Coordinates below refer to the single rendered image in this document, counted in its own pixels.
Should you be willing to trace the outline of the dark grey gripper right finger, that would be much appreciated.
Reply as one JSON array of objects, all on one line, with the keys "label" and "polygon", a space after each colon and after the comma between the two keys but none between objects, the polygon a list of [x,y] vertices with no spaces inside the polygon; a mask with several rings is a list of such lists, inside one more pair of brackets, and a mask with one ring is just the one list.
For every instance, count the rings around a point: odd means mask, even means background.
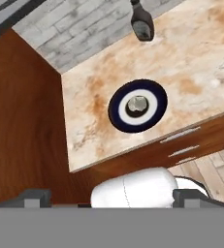
[{"label": "dark grey gripper right finger", "polygon": [[223,201],[214,200],[195,189],[175,189],[173,197],[174,208],[224,208]]}]

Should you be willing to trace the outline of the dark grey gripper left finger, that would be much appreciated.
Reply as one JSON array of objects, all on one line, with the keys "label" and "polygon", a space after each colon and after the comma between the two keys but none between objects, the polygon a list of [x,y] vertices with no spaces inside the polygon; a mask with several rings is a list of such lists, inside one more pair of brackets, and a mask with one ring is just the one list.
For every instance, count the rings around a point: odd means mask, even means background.
[{"label": "dark grey gripper left finger", "polygon": [[13,199],[0,202],[0,208],[47,208],[51,207],[50,198],[48,189],[27,189]]}]

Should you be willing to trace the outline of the pale garlic bulb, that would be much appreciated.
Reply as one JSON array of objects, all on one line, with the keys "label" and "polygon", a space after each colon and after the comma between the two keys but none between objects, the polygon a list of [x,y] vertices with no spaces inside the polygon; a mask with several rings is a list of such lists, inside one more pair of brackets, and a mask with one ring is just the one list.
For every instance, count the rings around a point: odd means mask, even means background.
[{"label": "pale garlic bulb", "polygon": [[147,101],[143,96],[132,97],[128,102],[128,109],[131,111],[143,111],[146,109]]}]

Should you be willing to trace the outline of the grey microwave oven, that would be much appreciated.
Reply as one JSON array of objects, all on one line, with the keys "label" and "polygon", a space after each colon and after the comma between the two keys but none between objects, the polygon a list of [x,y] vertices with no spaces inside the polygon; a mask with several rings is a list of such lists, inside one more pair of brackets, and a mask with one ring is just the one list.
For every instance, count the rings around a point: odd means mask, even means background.
[{"label": "grey microwave oven", "polygon": [[46,0],[0,0],[0,36]]}]

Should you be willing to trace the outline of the black and white round object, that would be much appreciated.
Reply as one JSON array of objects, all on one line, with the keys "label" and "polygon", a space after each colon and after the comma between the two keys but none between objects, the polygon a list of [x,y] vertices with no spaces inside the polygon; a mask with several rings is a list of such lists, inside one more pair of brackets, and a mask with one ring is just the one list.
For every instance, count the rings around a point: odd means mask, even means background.
[{"label": "black and white round object", "polygon": [[173,190],[174,198],[209,198],[209,192],[204,184],[190,177],[176,176],[177,188]]}]

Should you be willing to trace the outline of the white rounded object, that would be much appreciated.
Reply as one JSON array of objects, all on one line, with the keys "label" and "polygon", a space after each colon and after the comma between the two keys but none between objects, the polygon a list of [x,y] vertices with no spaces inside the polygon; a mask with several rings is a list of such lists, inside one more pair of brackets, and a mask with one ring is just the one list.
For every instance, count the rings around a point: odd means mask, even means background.
[{"label": "white rounded object", "polygon": [[168,208],[177,188],[167,169],[138,170],[97,185],[90,203],[92,208]]}]

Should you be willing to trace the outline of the brown wooden drawer cabinet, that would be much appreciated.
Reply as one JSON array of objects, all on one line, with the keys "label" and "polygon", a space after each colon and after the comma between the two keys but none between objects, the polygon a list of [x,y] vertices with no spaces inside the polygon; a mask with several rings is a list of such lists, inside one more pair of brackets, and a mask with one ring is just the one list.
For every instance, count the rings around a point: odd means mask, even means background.
[{"label": "brown wooden drawer cabinet", "polygon": [[[200,158],[224,149],[224,113],[189,125],[186,128],[171,133],[170,136],[198,126],[201,126],[201,129],[195,133],[166,143],[160,143],[160,140],[167,138],[165,136],[162,139],[157,139],[155,142],[77,172],[76,177],[80,180],[80,186],[74,203],[90,203],[90,195],[93,188],[110,178],[147,168],[170,168],[175,166],[179,160],[188,157]],[[175,157],[168,157],[168,155],[175,151],[198,144],[200,146],[194,150]]]}]

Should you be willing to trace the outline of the tall brown wooden cupboard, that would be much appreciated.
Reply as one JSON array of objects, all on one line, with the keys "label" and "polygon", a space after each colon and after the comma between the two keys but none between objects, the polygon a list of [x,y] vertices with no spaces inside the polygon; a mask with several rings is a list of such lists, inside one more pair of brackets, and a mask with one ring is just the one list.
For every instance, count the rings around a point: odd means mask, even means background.
[{"label": "tall brown wooden cupboard", "polygon": [[0,201],[27,188],[70,201],[60,75],[13,30],[0,37]]}]

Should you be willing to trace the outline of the dark blue and white plate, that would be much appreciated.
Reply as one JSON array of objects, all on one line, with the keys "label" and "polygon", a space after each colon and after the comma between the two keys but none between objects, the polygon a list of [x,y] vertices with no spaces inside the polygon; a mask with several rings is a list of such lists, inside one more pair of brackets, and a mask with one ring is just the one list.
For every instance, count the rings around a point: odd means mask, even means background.
[{"label": "dark blue and white plate", "polygon": [[[143,111],[131,111],[128,102],[132,97],[143,96],[147,106]],[[127,82],[112,95],[108,115],[113,126],[124,133],[140,133],[156,125],[168,105],[165,89],[150,79],[135,79]]]}]

